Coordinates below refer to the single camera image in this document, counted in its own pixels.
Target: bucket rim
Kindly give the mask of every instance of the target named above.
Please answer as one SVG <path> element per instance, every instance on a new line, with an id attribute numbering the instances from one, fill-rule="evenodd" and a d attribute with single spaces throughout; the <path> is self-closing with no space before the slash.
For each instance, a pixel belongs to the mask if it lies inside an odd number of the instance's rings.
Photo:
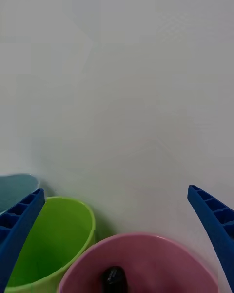
<path id="1" fill-rule="evenodd" d="M 215 285 L 218 288 L 218 280 L 217 278 L 214 276 L 214 274 L 208 269 L 208 267 L 206 267 L 205 262 L 202 260 L 202 258 L 199 256 L 199 254 L 193 252 L 193 250 L 188 249 L 185 245 L 174 241 L 173 239 L 169 239 L 167 237 L 158 235 L 156 233 L 147 233 L 147 232 L 131 232 L 131 233 L 120 233 L 120 234 L 115 234 L 113 236 L 110 236 L 106 239 L 103 239 L 95 244 L 93 244 L 90 248 L 88 248 L 80 257 L 78 257 L 78 259 L 76 260 L 76 262 L 74 264 L 72 264 L 69 269 L 66 271 L 65 275 L 63 276 L 62 280 L 59 283 L 58 289 L 57 289 L 57 293 L 62 293 L 62 286 L 64 285 L 64 283 L 68 280 L 68 278 L 70 277 L 71 272 L 73 271 L 74 268 L 76 268 L 76 266 L 79 264 L 79 262 L 84 259 L 86 256 L 89 255 L 89 253 L 95 249 L 98 248 L 99 246 L 108 243 L 109 241 L 115 240 L 115 239 L 120 239 L 120 238 L 125 238 L 125 237 L 142 237 L 142 236 L 149 236 L 149 237 L 153 237 L 156 239 L 163 239 L 165 242 L 172 244 L 173 246 L 176 246 L 178 248 L 180 248 L 181 250 L 183 250 L 184 252 L 186 252 L 186 254 L 188 254 L 195 262 L 197 262 L 201 268 L 203 268 L 207 275 L 212 279 L 212 281 L 215 283 Z"/>
<path id="2" fill-rule="evenodd" d="M 58 270 L 56 270 L 54 273 L 52 273 L 52 274 L 50 274 L 50 275 L 48 275 L 48 276 L 46 276 L 46 277 L 44 277 L 42 279 L 39 279 L 39 280 L 31 282 L 31 283 L 27 283 L 27 284 L 24 284 L 24 285 L 15 286 L 15 287 L 8 287 L 7 286 L 5 288 L 5 291 L 4 291 L 5 293 L 22 292 L 23 290 L 30 289 L 32 286 L 38 287 L 38 286 L 43 285 L 44 283 L 46 283 L 48 280 L 52 280 L 52 279 L 56 278 L 57 276 L 59 276 L 60 274 L 65 272 L 78 259 L 78 257 L 85 251 L 85 248 L 87 247 L 87 245 L 92 240 L 93 234 L 94 234 L 94 231 L 95 231 L 95 226 L 96 226 L 95 217 L 94 217 L 94 213 L 93 213 L 92 209 L 86 203 L 84 203 L 84 202 L 82 202 L 80 200 L 77 200 L 77 199 L 63 197 L 63 196 L 50 196 L 50 197 L 47 197 L 47 200 L 57 200 L 57 199 L 75 201 L 75 202 L 77 202 L 79 204 L 84 205 L 88 209 L 89 214 L 91 216 L 91 220 L 92 220 L 92 226 L 91 226 L 91 230 L 90 230 L 90 233 L 89 233 L 89 236 L 88 236 L 86 242 L 84 243 L 84 245 L 82 246 L 80 251 L 73 257 L 73 259 L 71 259 L 63 267 L 61 267 Z"/>

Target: pink bucket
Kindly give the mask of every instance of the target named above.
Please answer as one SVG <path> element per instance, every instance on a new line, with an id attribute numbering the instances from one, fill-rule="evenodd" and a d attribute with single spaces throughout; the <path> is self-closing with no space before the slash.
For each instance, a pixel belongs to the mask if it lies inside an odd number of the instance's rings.
<path id="1" fill-rule="evenodd" d="M 184 247 L 153 234 L 119 234 L 90 247 L 69 268 L 58 293 L 101 293 L 100 277 L 121 266 L 129 293 L 218 293 L 209 271 Z"/>

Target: teal bucket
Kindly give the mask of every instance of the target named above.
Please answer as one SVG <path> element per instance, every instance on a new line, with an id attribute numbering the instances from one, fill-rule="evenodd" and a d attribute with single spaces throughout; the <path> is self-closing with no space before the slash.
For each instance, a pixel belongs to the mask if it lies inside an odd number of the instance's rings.
<path id="1" fill-rule="evenodd" d="M 0 176 L 0 214 L 37 190 L 38 187 L 38 179 L 30 174 Z"/>

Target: green plastic bin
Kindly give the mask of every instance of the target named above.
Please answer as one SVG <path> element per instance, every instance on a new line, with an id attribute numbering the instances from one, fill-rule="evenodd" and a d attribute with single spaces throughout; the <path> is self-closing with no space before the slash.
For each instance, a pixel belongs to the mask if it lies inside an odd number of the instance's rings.
<path id="1" fill-rule="evenodd" d="M 71 264 L 94 244 L 95 218 L 84 203 L 50 197 L 36 219 L 5 293 L 55 293 Z"/>

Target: plastic container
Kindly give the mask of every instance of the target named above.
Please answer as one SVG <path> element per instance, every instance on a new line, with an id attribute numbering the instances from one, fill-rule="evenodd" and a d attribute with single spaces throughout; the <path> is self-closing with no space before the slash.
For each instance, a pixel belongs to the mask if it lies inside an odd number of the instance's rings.
<path id="1" fill-rule="evenodd" d="M 95 219 L 84 203 L 47 198 L 15 264 L 6 293 L 54 293 L 71 264 L 94 243 Z"/>
<path id="2" fill-rule="evenodd" d="M 67 271 L 58 293 L 101 293 L 101 275 L 121 266 L 129 293 L 218 293 L 209 271 L 184 247 L 153 234 L 123 234 L 87 250 Z"/>
<path id="3" fill-rule="evenodd" d="M 38 188 L 38 179 L 30 174 L 0 176 L 0 214 Z"/>

